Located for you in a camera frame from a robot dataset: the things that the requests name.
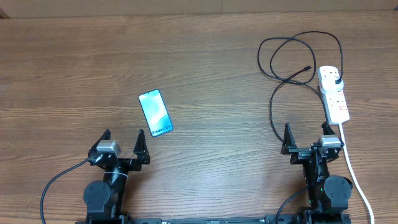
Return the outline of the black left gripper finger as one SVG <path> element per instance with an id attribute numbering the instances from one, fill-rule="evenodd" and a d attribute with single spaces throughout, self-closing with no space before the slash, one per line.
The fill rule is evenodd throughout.
<path id="1" fill-rule="evenodd" d="M 145 133 L 143 129 L 139 130 L 136 145 L 134 146 L 133 153 L 137 156 L 137 160 L 141 164 L 150 163 L 150 155 L 146 144 Z"/>
<path id="2" fill-rule="evenodd" d="M 100 141 L 102 140 L 110 140 L 111 139 L 111 131 L 106 129 L 106 131 L 102 134 L 102 136 L 94 143 L 93 149 L 96 149 Z"/>

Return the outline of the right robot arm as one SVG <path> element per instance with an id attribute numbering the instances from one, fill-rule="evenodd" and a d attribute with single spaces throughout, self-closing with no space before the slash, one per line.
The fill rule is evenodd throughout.
<path id="1" fill-rule="evenodd" d="M 346 177 L 330 175 L 328 163 L 339 158 L 345 145 L 326 123 L 322 124 L 323 134 L 308 148 L 299 148 L 293 137 L 290 124 L 285 124 L 281 153 L 290 156 L 292 165 L 301 165 L 306 186 L 284 202 L 275 215 L 279 223 L 350 223 L 348 209 L 353 183 Z M 280 217 L 287 202 L 307 192 L 309 207 L 294 215 Z"/>

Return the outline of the white charger plug adapter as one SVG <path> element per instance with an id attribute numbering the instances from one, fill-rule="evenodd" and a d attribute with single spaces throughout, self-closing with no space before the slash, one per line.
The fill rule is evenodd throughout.
<path id="1" fill-rule="evenodd" d="M 344 88 L 344 82 L 340 78 L 327 78 L 327 77 L 321 77 L 320 80 L 320 90 L 323 94 L 327 93 L 334 93 L 337 91 L 340 91 Z"/>

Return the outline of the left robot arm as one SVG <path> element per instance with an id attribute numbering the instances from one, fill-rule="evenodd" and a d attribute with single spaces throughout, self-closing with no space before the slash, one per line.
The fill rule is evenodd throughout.
<path id="1" fill-rule="evenodd" d="M 88 184 L 83 192 L 85 223 L 133 223 L 123 211 L 124 195 L 130 172 L 139 172 L 150 164 L 144 131 L 139 131 L 133 153 L 135 158 L 120 157 L 119 143 L 106 130 L 88 151 L 88 162 L 104 170 L 103 179 Z"/>

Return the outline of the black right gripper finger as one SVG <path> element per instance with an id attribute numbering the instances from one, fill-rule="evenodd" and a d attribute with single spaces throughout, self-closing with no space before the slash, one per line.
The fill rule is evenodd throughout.
<path id="1" fill-rule="evenodd" d="M 325 121 L 322 124 L 322 130 L 323 130 L 323 134 L 324 135 L 335 135 L 336 133 L 334 132 L 334 130 L 332 130 L 332 128 L 330 127 L 329 123 L 327 121 Z"/>
<path id="2" fill-rule="evenodd" d="M 285 124 L 284 138 L 282 141 L 282 147 L 280 153 L 282 155 L 293 154 L 297 151 L 297 145 L 292 134 L 292 130 L 289 123 Z"/>

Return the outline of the white power strip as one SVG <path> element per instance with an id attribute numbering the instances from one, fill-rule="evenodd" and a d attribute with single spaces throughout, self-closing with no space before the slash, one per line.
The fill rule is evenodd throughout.
<path id="1" fill-rule="evenodd" d="M 340 78 L 339 71 L 336 67 L 325 65 L 318 69 L 318 80 L 320 87 L 321 77 Z M 325 104 L 328 122 L 330 124 L 339 125 L 349 120 L 348 107 L 345 100 L 343 89 L 334 93 L 322 93 L 323 102 Z"/>

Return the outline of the Galaxy S24+ smartphone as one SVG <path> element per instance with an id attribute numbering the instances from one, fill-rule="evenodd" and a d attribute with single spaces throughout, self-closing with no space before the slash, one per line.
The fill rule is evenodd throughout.
<path id="1" fill-rule="evenodd" d="M 158 89 L 139 96 L 139 102 L 152 137 L 157 137 L 174 130 L 172 120 Z"/>

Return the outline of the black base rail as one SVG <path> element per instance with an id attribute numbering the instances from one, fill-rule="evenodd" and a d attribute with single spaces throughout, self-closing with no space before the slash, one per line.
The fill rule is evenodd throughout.
<path id="1" fill-rule="evenodd" d="M 199 218 L 199 219 L 173 219 L 162 220 L 160 218 L 135 218 L 135 219 L 119 219 L 111 221 L 88 221 L 78 223 L 130 223 L 130 224 L 294 224 L 294 223 L 309 223 L 305 220 L 300 220 L 296 215 L 279 215 L 278 221 L 275 220 L 275 215 L 266 215 L 265 217 L 257 218 Z"/>

